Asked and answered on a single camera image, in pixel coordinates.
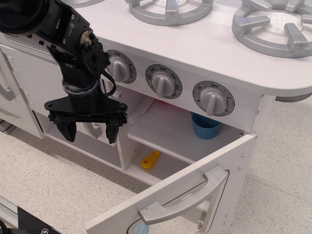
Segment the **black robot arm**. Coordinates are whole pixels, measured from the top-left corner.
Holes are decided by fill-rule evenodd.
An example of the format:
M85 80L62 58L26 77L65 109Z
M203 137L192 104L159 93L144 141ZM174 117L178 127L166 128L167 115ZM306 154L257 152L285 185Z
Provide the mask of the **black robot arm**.
M0 30L46 46L59 64L67 96L44 107L68 141L75 140L78 122L94 122L105 123L109 142L116 142L127 122L127 105L111 99L114 91L101 90L101 76L113 80L106 72L109 56L85 18L59 0L3 0Z

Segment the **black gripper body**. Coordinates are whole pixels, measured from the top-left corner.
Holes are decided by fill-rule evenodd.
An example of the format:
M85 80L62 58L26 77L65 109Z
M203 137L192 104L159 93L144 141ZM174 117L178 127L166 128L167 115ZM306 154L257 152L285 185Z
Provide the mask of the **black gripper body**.
M48 101L44 108L55 124L74 125L77 122L117 123L127 122L127 105L95 90L85 96L66 96Z

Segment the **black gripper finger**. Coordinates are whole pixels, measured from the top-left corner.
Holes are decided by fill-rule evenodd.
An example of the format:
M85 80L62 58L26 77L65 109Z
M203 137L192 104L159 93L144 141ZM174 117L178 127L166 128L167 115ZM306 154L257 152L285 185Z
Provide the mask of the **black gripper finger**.
M117 140L119 131L119 123L117 119L112 119L109 123L106 123L106 136L110 144L113 144Z
M69 142L74 142L76 138L77 126L75 122L63 123L56 121L57 129Z

